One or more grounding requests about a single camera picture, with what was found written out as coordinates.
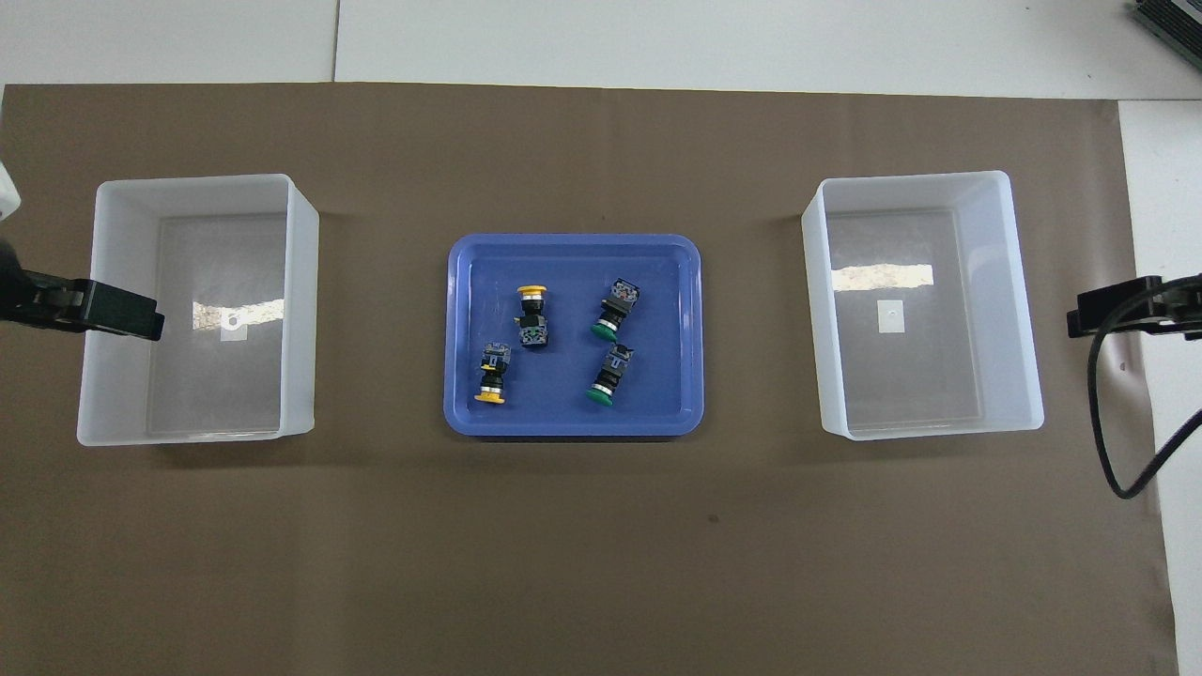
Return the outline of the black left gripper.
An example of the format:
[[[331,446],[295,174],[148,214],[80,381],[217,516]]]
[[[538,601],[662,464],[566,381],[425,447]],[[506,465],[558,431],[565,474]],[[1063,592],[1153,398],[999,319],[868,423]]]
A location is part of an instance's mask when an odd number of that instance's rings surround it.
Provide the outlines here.
[[[56,332],[162,338],[166,318],[157,312],[157,300],[102,281],[82,283],[22,269],[13,245],[1,239],[2,321]]]

